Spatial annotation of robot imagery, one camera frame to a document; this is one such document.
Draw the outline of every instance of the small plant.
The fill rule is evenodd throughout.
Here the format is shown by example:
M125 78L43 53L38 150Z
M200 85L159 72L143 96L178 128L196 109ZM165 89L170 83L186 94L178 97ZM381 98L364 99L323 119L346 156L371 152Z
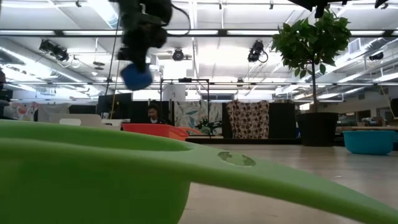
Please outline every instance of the small plant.
M314 25L308 23L308 18L292 26L283 24L283 29L278 27L279 34L272 36L272 49L281 52L284 65L295 70L295 76L302 78L307 72L311 74L314 112L318 112L315 65L320 65L322 74L326 72L325 64L336 66L334 57L347 48L351 37L348 23L347 18L337 17L326 9Z

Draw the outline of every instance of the ceiling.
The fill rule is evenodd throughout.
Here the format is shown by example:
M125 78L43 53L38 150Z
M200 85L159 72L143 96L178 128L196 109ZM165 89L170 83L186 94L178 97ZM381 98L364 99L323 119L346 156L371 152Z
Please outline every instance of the ceiling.
M73 29L73 30L92 30L92 29L113 29L114 26L109 24L104 13L114 14L117 16L118 7L106 0L96 0L95 3L103 4L102 10L91 4L90 1L79 1L82 7L76 7L74 0L23 0L23 1L2 1L2 11L0 16L1 29L33 29L33 30L52 30L52 29ZM270 10L270 1L261 0L178 0L173 3L181 7L189 13L194 29L276 29L284 22L293 24L299 19L308 17L310 22L314 22L314 13L300 8L285 0L273 0L274 8ZM350 29L366 29L366 30L388 30L397 29L398 27L398 0L388 1L389 5L386 9L374 9L374 1L360 0L350 2L347 6L336 3L331 6L334 12L339 16L348 18L351 22ZM187 18L178 11L174 11L171 23L168 29L188 29ZM68 49L70 55L74 55L79 61L75 60L71 63L57 63L57 61L49 56L43 55L39 50L39 45L43 39L49 39L53 43ZM252 47L255 40L262 40L266 46L266 52L269 53L269 60L262 63L249 63L247 60L249 48ZM377 39L361 39L363 49L369 47L369 43ZM350 57L341 59L341 63L337 63L336 68L328 68L326 75L318 77L318 83L340 82L342 79L350 75L357 74L370 68L380 66L387 73L393 73L395 70L395 58L398 53L397 43L394 39L386 42L382 48L370 49L357 55L351 54ZM295 78L291 72L285 67L280 66L279 54L269 52L267 46L271 38L254 38L254 37L172 37L168 38L167 43L161 49L150 49L149 53L155 55L159 59L158 66L164 69L154 71L155 81L160 80L160 74L165 73L165 69L172 67L183 67L184 70L193 68L193 60L183 62L173 62L170 52L175 48L182 48L184 54L193 55L195 51L195 61L198 69L198 78L209 78L213 82L236 82L238 78L244 78L245 82L308 82L308 77L304 79ZM40 37L3 37L0 38L0 47L14 52L16 57L26 57L35 63L40 63L49 67L58 74L57 82L104 82L109 74L116 81L118 70L125 67L128 62L116 60L112 61L113 52L117 52L121 46L120 38L40 38ZM369 54L373 54L382 50L384 59L370 61L366 58ZM103 62L104 70L98 71L94 68L93 62ZM24 82L28 80L26 74L13 74L11 81ZM34 81L48 80L41 77L40 74L34 74ZM348 79L345 82L371 82L381 76L380 68L375 71L365 73L356 78ZM186 77L186 72L174 72L174 78ZM9 86L9 88L18 89L19 85ZM37 85L29 85L29 87L37 89ZM56 86L56 88L69 88L70 91L83 92L89 88L88 85L80 86L80 90L67 86ZM290 97L296 99L305 99L311 93L310 86L244 86L238 88L236 86L211 86L212 90L223 90L225 92L231 89L239 89L245 92L245 95L261 94L264 90L267 94L276 93L284 96L290 94ZM322 95L325 91L341 92L350 91L355 86L319 86L318 94ZM105 85L91 88L90 94L82 94L81 97L92 97L94 95L103 94Z

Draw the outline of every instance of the floral curtain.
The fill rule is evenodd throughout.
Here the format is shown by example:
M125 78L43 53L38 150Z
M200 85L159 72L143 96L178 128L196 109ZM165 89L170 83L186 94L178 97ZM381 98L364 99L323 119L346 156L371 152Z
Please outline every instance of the floral curtain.
M34 121L34 114L39 108L38 103L11 103L10 118L23 121Z
M223 120L223 107L221 103L210 102L210 117L207 114L207 101L192 101L192 102L174 102L174 118L176 127L194 128L199 125L203 119L208 119L209 122ZM214 135L222 134L222 128L216 128L213 131Z
M269 103L229 102L226 106L236 139L268 139Z

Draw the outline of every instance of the green plastic tub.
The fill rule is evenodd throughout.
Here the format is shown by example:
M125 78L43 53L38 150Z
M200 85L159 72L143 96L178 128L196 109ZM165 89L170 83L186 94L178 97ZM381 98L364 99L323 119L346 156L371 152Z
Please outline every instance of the green plastic tub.
M266 160L143 134L0 121L0 223L177 224L191 182L398 223L381 202Z

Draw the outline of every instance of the blue ball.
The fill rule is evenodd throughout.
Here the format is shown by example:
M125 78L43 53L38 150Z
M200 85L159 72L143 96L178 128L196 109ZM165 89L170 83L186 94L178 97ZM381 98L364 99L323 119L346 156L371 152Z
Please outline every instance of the blue ball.
M137 69L136 64L132 63L122 69L120 76L122 76L126 87L132 91L143 90L153 82L149 64L146 65L145 72L142 73Z

